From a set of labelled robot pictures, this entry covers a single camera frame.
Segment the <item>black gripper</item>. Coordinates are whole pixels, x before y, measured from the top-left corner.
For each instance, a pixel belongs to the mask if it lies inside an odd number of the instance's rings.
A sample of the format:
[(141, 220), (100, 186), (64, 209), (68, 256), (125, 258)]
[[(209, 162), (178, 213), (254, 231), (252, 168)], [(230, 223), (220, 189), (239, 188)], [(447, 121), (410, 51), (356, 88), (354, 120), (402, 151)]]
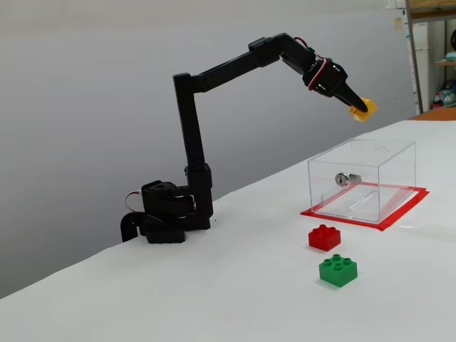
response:
[(330, 58), (311, 58), (302, 64), (302, 69), (302, 78), (309, 91), (328, 98), (335, 97), (348, 107), (368, 112), (364, 101), (346, 83), (346, 72)]

